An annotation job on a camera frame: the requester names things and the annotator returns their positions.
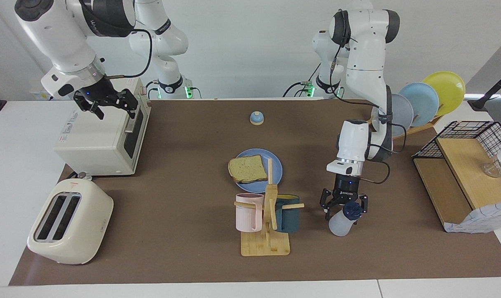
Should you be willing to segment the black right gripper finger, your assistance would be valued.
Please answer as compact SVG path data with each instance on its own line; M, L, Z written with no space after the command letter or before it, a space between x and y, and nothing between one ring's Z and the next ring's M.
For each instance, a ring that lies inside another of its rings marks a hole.
M75 99L77 106L84 112L94 114L98 119L104 119L104 113L101 111L97 102L91 102L86 99Z
M138 100L129 89L121 92L121 109L125 110L130 118L135 118Z

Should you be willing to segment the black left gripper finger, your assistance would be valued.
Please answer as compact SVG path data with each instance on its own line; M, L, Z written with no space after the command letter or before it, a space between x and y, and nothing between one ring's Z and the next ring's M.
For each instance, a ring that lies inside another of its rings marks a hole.
M335 197L332 196L332 192L328 189L323 189L320 197L320 207L322 207L325 213L325 219L331 218L330 210L337 205L338 202Z
M355 224L362 217L364 213L368 211L368 196L367 195L358 195L357 200L354 202L354 217Z

